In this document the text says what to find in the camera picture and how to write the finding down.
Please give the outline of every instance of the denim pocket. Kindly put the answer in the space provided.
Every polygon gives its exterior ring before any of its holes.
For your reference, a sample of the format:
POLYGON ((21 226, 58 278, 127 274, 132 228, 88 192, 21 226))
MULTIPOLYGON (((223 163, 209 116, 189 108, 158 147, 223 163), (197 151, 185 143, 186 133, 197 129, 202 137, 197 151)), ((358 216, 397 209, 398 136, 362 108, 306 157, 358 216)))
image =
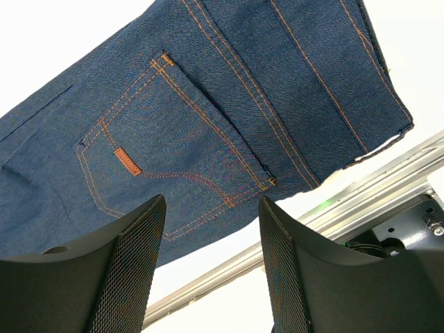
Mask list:
POLYGON ((162 53, 75 151, 97 207, 120 217, 166 198, 177 239, 275 184, 230 122, 162 53))

